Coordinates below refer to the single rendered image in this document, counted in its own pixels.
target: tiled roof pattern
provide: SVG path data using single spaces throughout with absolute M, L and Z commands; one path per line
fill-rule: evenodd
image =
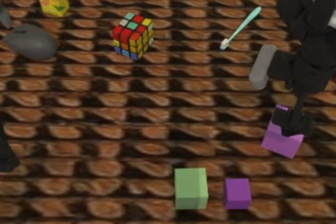
M 295 101 L 279 82 L 255 92 L 247 80 L 262 44 L 298 48 L 275 0 L 71 0 L 65 18 L 35 0 L 2 3 L 14 26 L 46 28 L 60 51 L 32 62 L 0 43 L 0 117 L 22 161 L 0 177 L 1 224 L 335 222 L 335 82 L 309 97 L 318 124 L 295 159 L 260 147 L 275 103 Z M 136 63 L 111 46 L 129 11 L 154 20 L 155 41 Z M 207 168 L 208 208 L 176 212 L 173 169 L 197 166 Z M 223 179 L 242 176 L 253 203 L 228 212 Z

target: teal toothbrush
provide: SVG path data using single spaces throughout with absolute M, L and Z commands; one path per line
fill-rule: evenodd
M 258 16 L 258 14 L 261 12 L 261 7 L 258 6 L 257 8 L 255 8 L 246 18 L 245 20 L 241 23 L 241 25 L 235 30 L 235 32 L 231 35 L 230 38 L 228 39 L 224 39 L 221 43 L 220 49 L 221 50 L 225 50 L 229 43 L 231 42 L 231 40 L 233 40 L 234 37 L 236 37 L 237 34 L 239 34 L 241 32 L 241 30 L 243 30 L 248 23 L 250 23 L 255 17 Z

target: colorful puzzle cube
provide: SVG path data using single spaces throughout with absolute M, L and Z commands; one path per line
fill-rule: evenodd
M 208 185 L 205 168 L 175 169 L 175 208 L 205 209 Z
M 252 201 L 248 178 L 227 178 L 224 181 L 226 209 L 247 209 Z
M 114 51 L 120 55 L 140 59 L 153 43 L 153 22 L 134 13 L 127 13 L 113 29 Z
M 277 108 L 288 110 L 287 107 L 277 105 Z M 261 146 L 271 152 L 282 156 L 293 158 L 303 141 L 303 135 L 294 135 L 290 137 L 281 134 L 281 127 L 269 122 Z

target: small purple cube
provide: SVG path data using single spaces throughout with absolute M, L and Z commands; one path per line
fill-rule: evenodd
M 277 105 L 277 108 L 282 110 L 288 110 L 287 107 Z M 282 156 L 293 158 L 298 151 L 303 141 L 303 135 L 294 135 L 290 137 L 283 136 L 281 134 L 281 127 L 269 122 L 266 133 L 264 135 L 262 148 L 265 148 L 271 152 L 278 153 Z
M 225 179 L 224 194 L 226 209 L 247 209 L 252 201 L 248 178 Z

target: green sticker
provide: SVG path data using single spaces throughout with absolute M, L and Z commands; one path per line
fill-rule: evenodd
M 57 10 L 57 11 L 61 11 L 61 10 L 63 10 L 65 7 L 64 6 L 55 6 L 54 5 L 54 8 Z

